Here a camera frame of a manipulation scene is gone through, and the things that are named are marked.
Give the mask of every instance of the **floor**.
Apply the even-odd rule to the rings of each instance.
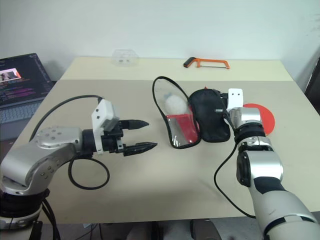
[[[320,222],[320,211],[314,212]],[[211,221],[218,229],[223,240],[259,240],[260,231],[255,219],[248,217],[212,218]],[[134,225],[139,223],[101,224],[103,240],[125,240]],[[164,240],[192,240],[189,220],[161,221],[159,225],[164,230]],[[84,228],[82,224],[58,224],[62,240],[75,240],[90,231],[91,227]],[[52,238],[52,227],[44,224],[41,240]],[[89,240],[90,234],[80,238]],[[99,225],[92,231],[92,240],[101,240]]]

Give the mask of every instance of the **red circle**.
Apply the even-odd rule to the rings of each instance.
[[[275,128],[276,120],[274,115],[268,108],[255,103],[247,103],[247,104],[244,104],[243,106],[246,108],[259,109],[265,134],[269,135],[270,133],[272,133],[272,131]]]

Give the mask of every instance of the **beige table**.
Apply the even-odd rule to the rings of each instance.
[[[149,70],[144,74],[143,64],[147,64],[148,59],[141,59],[139,66],[123,68],[111,65],[109,58],[77,58],[16,141],[14,147],[26,143],[34,126],[48,109],[64,99],[83,94],[98,94],[112,101],[122,119],[141,119],[150,123],[149,127],[139,130],[126,130],[123,142],[128,145],[158,142],[154,149],[128,157],[115,153],[95,156],[107,165],[111,173],[109,184],[102,189],[88,191],[76,188],[68,179],[66,165],[57,171],[49,186],[48,200],[58,223],[241,216],[213,184],[213,172],[232,150],[233,139],[224,143],[202,141],[191,148],[173,149],[166,126],[152,100],[151,80],[155,77],[167,75],[179,81],[189,79],[197,70],[200,71],[196,81],[179,81],[188,94],[204,86],[223,92],[228,88],[242,88],[245,103],[262,104],[273,112],[276,126],[269,137],[284,165],[283,185],[295,193],[310,211],[320,210],[320,192],[317,190],[320,182],[320,117],[280,62],[231,61],[234,71],[231,74],[225,69],[212,68],[204,72],[197,68],[179,68],[183,60],[151,61],[162,62],[159,68],[164,69],[164,74],[154,66],[153,76]],[[165,66],[173,63],[177,70],[166,71]],[[257,67],[252,68],[255,64],[260,66],[258,70]],[[119,73],[123,79],[110,79],[109,70],[112,78]],[[59,125],[89,129],[91,112],[96,104],[93,99],[68,103],[55,111],[41,127]],[[105,179],[101,168],[85,160],[79,160],[73,172],[75,179],[87,186],[98,185]],[[236,179],[236,155],[221,170],[217,180],[236,204],[253,213],[249,191]]]

